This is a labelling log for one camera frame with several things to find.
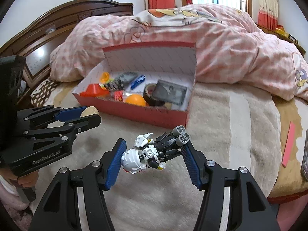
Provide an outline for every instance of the pink paper strip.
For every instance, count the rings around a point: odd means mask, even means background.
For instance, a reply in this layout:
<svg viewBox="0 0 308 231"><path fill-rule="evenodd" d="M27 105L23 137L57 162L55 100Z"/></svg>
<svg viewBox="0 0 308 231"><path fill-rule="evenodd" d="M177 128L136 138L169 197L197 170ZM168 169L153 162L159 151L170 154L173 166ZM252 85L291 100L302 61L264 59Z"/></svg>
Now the pink paper strip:
<svg viewBox="0 0 308 231"><path fill-rule="evenodd" d="M294 135L295 135L295 125L294 125L293 122L290 122L287 142L285 144L285 152L284 152L283 158L282 158L282 165L284 167L287 166L288 161L290 159L290 154L291 154L292 146L293 146L293 143L294 143Z"/></svg>

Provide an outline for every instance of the silver screw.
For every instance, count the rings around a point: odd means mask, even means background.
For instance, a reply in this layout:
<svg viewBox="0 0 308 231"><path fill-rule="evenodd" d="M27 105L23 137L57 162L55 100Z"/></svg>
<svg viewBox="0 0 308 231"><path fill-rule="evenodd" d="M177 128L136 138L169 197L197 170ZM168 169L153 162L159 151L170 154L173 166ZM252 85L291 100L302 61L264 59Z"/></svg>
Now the silver screw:
<svg viewBox="0 0 308 231"><path fill-rule="evenodd" d="M92 162L92 166L93 167L98 167L100 165L100 162L99 161L94 161Z"/></svg>
<svg viewBox="0 0 308 231"><path fill-rule="evenodd" d="M246 174L248 172L248 169L246 169L246 167L240 167L240 171L243 173L243 174Z"/></svg>
<svg viewBox="0 0 308 231"><path fill-rule="evenodd" d="M208 160L207 162L206 162L206 165L208 165L209 167L213 167L213 166L215 166L215 162L214 161L212 161L212 160Z"/></svg>
<svg viewBox="0 0 308 231"><path fill-rule="evenodd" d="M59 172L61 174L64 174L66 171L67 171L67 167L62 167L62 168L59 169Z"/></svg>

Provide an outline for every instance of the blue gripper pad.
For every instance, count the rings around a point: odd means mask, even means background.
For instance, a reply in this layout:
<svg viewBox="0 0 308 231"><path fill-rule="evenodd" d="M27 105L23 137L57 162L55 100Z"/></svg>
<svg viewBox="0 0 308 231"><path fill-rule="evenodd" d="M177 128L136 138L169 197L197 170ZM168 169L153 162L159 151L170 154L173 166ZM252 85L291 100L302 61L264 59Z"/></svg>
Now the blue gripper pad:
<svg viewBox="0 0 308 231"><path fill-rule="evenodd" d="M107 190L109 190L115 184L115 181L118 177L121 168L121 157L125 151L126 151L126 141L123 139L118 139L112 151L109 151L110 153L106 152L109 153L108 156L110 156L109 157L110 163L107 169L107 178L105 182L105 188Z"/></svg>
<svg viewBox="0 0 308 231"><path fill-rule="evenodd" d="M200 179L200 170L191 154L191 151L189 150L188 146L185 145L181 148L181 152L193 185L195 185L197 189L200 189L202 185Z"/></svg>
<svg viewBox="0 0 308 231"><path fill-rule="evenodd" d="M73 120L73 119L79 118L81 113L86 108L87 107L81 106L81 107L63 109L59 112L59 114L55 118L57 121L61 121L61 122Z"/></svg>

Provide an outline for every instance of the pink checkered duvet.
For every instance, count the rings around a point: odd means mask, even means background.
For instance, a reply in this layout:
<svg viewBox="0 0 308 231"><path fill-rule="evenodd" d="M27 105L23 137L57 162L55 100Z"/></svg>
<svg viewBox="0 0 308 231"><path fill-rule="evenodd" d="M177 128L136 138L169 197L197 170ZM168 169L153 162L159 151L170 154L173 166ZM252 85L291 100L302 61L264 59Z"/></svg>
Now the pink checkered duvet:
<svg viewBox="0 0 308 231"><path fill-rule="evenodd" d="M51 53L50 75L82 79L105 58L102 48L141 41L196 43L198 82L240 82L308 101L308 64L295 45L263 33L247 13L218 4L84 19Z"/></svg>

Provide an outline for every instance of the blue object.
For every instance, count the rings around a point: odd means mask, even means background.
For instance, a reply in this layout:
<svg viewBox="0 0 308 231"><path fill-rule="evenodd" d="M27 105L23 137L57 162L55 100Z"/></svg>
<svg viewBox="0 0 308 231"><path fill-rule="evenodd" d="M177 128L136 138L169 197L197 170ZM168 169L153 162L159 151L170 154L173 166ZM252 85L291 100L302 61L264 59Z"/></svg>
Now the blue object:
<svg viewBox="0 0 308 231"><path fill-rule="evenodd" d="M136 88L139 84L143 83L144 81L145 81L145 76L144 75L139 76L136 80L134 80L131 83L131 89Z"/></svg>
<svg viewBox="0 0 308 231"><path fill-rule="evenodd" d="M57 121L66 122L69 120L73 120L76 118L79 118L81 113L86 109L87 107L76 107L76 108L68 108L61 110L59 114L55 117Z"/></svg>
<svg viewBox="0 0 308 231"><path fill-rule="evenodd" d="M118 177L121 168L121 157L125 151L126 151L126 141L122 140L107 170L107 179L105 182L105 187L107 190L109 190L115 184L115 181Z"/></svg>
<svg viewBox="0 0 308 231"><path fill-rule="evenodd" d="M184 162L186 164L186 168L188 170L189 177L193 183L197 187L197 189L201 188L202 182L200 178L200 170L197 166L195 159L193 158L189 148L187 145L181 148L182 156Z"/></svg>

